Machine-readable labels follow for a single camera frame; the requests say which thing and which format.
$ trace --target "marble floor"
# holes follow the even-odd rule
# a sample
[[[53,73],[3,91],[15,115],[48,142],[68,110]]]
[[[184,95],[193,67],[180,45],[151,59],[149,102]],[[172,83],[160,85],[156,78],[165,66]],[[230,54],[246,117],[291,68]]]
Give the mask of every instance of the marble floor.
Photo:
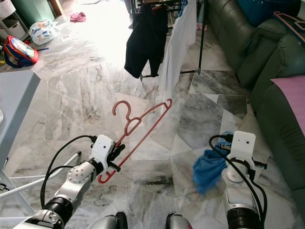
[[[84,23],[60,17],[59,36],[41,52],[40,61],[30,67],[41,78],[29,110],[16,136],[5,172],[12,177],[44,175],[54,153],[71,138],[104,134],[118,139],[125,125],[126,110],[116,116],[112,106],[127,100],[132,116],[163,100],[158,78],[134,79],[123,68],[125,44],[131,33],[125,5],[119,0],[81,5],[66,0],[63,8],[69,16],[83,11]],[[74,40],[61,43],[63,35]],[[199,59],[200,31],[191,46],[183,69],[195,69]],[[7,66],[1,72],[12,71]],[[227,222],[222,193],[214,188],[205,195],[196,192],[192,166],[208,148],[208,139],[224,131],[254,133],[254,159],[268,163],[258,171],[258,183],[268,196],[265,228],[304,229],[275,160],[266,145],[249,101],[249,91],[242,88],[226,63],[224,53],[213,32],[206,32],[202,71],[181,75],[173,93],[173,105],[162,122],[129,158],[120,173],[104,185],[94,181],[83,202],[66,228],[86,228],[98,217],[123,210],[131,229],[163,228],[168,213],[179,212],[194,229],[225,229]],[[149,113],[136,132],[124,143],[133,148],[160,112]],[[88,158],[90,142],[80,140],[62,152],[56,165],[82,151]],[[65,174],[50,180],[47,199],[60,187]],[[16,182],[16,186],[25,182]],[[39,190],[34,187],[23,195],[34,209],[39,209]],[[0,216],[26,216],[14,198],[1,201]],[[12,228],[3,223],[1,228]]]

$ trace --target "green basket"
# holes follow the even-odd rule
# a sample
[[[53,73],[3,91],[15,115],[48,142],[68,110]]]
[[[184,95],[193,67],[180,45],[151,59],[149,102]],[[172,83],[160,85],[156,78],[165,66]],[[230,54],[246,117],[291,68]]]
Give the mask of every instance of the green basket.
[[[12,0],[12,2],[29,26],[45,19],[51,21],[55,19],[47,0]]]

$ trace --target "white garment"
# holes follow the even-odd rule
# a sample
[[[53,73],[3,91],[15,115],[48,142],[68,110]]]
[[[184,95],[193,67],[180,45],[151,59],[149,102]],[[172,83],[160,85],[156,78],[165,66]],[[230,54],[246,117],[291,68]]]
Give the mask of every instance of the white garment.
[[[196,0],[188,0],[182,16],[173,25],[172,36],[165,52],[159,74],[159,89],[165,91],[164,100],[171,98],[179,82],[181,66],[189,46],[196,42]]]

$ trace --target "pink hanger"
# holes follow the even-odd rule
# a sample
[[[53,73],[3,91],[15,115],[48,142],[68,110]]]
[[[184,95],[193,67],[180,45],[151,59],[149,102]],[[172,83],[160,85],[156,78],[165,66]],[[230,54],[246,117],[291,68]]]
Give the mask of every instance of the pink hanger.
[[[161,121],[161,119],[164,117],[164,115],[168,112],[168,110],[171,108],[172,104],[173,104],[173,101],[171,99],[167,99],[167,101],[169,102],[169,105],[167,105],[165,102],[163,103],[160,103],[160,104],[157,104],[155,106],[153,106],[151,109],[147,110],[144,114],[142,114],[140,117],[134,117],[134,118],[130,118],[130,113],[132,111],[131,107],[130,107],[130,104],[125,101],[125,100],[121,100],[121,101],[118,101],[116,104],[114,104],[113,108],[112,108],[112,114],[113,115],[116,115],[116,108],[118,107],[119,104],[125,104],[127,106],[127,114],[126,114],[126,120],[127,120],[127,123],[125,125],[125,130],[124,130],[124,133],[123,135],[120,137],[120,139],[118,140],[118,142],[115,144],[115,148],[118,147],[122,140],[126,137],[126,136],[129,136],[137,127],[138,125],[142,122],[142,119],[149,113],[151,112],[152,110],[156,109],[157,107],[159,106],[162,106],[164,105],[165,106],[165,111],[161,114],[161,116],[159,117],[159,119],[156,121],[156,123],[149,129],[149,131],[145,134],[145,136],[139,141],[139,143],[130,151],[130,153],[122,160],[122,162],[119,164],[119,167],[121,167],[124,162],[131,156],[131,154],[139,147],[139,145],[145,140],[145,138],[152,132],[152,130],[157,126],[157,124]],[[130,123],[134,120],[138,120],[138,122],[134,125],[134,127],[131,128],[131,130],[128,131],[128,127],[130,125]],[[112,171],[111,173],[110,172],[106,172],[106,179],[105,180],[102,180],[102,175],[99,175],[98,177],[98,182],[101,183],[101,184],[104,184],[106,183],[114,174],[115,174],[116,170]]]

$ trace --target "black rack frame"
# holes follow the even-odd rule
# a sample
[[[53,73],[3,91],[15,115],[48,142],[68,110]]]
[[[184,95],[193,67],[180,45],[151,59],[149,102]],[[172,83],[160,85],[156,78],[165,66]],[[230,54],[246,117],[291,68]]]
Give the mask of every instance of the black rack frame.
[[[132,17],[134,13],[136,12],[136,7],[135,7],[135,1],[137,0],[131,0],[131,10],[132,10]],[[150,5],[157,5],[157,4],[166,4],[166,3],[175,3],[175,2],[183,2],[183,0],[165,0],[165,1],[152,1],[148,0],[145,4],[150,4]],[[201,72],[201,61],[202,61],[202,52],[203,52],[203,39],[204,39],[204,29],[205,29],[205,18],[206,18],[206,13],[207,13],[207,1],[203,0],[202,4],[204,4],[204,9],[203,9],[203,23],[202,23],[202,32],[201,32],[201,40],[200,40],[200,54],[199,54],[199,63],[198,63],[198,69],[195,70],[188,70],[188,71],[181,71],[180,74],[186,74],[186,73],[198,73],[200,74]],[[168,9],[168,12],[172,11],[180,11],[180,9]],[[143,78],[147,77],[152,77],[151,75],[140,75],[140,80],[142,81]]]

